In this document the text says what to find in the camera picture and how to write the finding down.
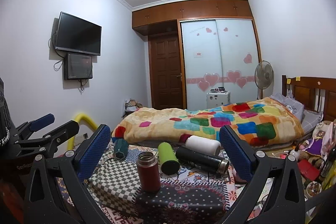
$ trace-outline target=metal screw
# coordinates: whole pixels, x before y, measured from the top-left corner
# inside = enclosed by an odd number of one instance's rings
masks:
[[[72,157],[74,154],[75,154],[74,150],[68,150],[67,152],[65,152],[66,157]]]
[[[263,151],[257,151],[257,156],[259,157],[259,158],[263,158],[264,156],[265,156],[265,153],[263,152]]]
[[[42,155],[41,154],[38,154],[36,157],[35,157],[35,160],[39,161],[42,159]]]
[[[295,161],[296,160],[294,155],[288,155],[288,159],[290,161]]]

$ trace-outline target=red bottle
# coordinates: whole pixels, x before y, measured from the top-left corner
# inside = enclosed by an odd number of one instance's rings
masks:
[[[157,192],[161,187],[159,164],[152,152],[142,152],[136,160],[142,190]]]

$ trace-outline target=television screen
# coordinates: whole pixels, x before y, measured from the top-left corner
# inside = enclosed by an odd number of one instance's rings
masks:
[[[100,38],[100,26],[61,12],[55,44],[56,50],[100,55]]]

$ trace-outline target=white cylinder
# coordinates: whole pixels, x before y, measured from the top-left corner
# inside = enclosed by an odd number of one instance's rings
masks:
[[[199,153],[218,156],[221,151],[221,143],[216,140],[207,139],[199,136],[190,136],[186,142],[185,147]]]

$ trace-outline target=sliding wardrobe door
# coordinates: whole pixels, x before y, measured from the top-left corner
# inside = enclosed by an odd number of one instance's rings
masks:
[[[181,23],[188,110],[206,109],[206,93],[222,85],[215,20]]]
[[[259,61],[252,21],[218,19],[216,22],[224,87],[230,91],[230,102],[256,100],[258,88],[254,82],[254,71]]]

